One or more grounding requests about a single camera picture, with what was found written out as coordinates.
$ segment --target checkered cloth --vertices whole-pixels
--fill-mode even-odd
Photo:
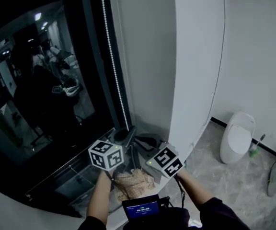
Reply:
[[[121,185],[115,189],[115,196],[119,201],[128,200],[127,195],[130,199],[138,198],[141,196],[146,189],[155,188],[154,178],[140,169],[131,170],[132,174],[128,172],[120,173],[116,176],[115,181]]]

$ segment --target green toilet brush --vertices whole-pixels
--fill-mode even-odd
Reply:
[[[260,150],[258,144],[265,138],[266,134],[263,134],[262,137],[259,139],[257,144],[252,144],[249,148],[249,156],[250,158],[254,157]]]

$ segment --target gray marble floor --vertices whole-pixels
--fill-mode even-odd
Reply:
[[[223,164],[219,149],[224,128],[210,122],[193,152],[187,159],[187,170],[217,198],[231,207],[252,230],[276,230],[276,195],[266,193],[268,173],[276,157],[261,149],[250,158]],[[169,196],[175,207],[181,207],[181,195],[175,180],[160,191]],[[200,220],[199,212],[186,195],[184,207],[192,219]]]

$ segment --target toilet lid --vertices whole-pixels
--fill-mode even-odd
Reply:
[[[251,133],[243,127],[232,125],[228,134],[230,148],[238,154],[245,154],[251,143]]]

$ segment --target blue screen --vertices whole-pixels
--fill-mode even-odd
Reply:
[[[129,218],[145,217],[159,213],[157,202],[126,207]]]

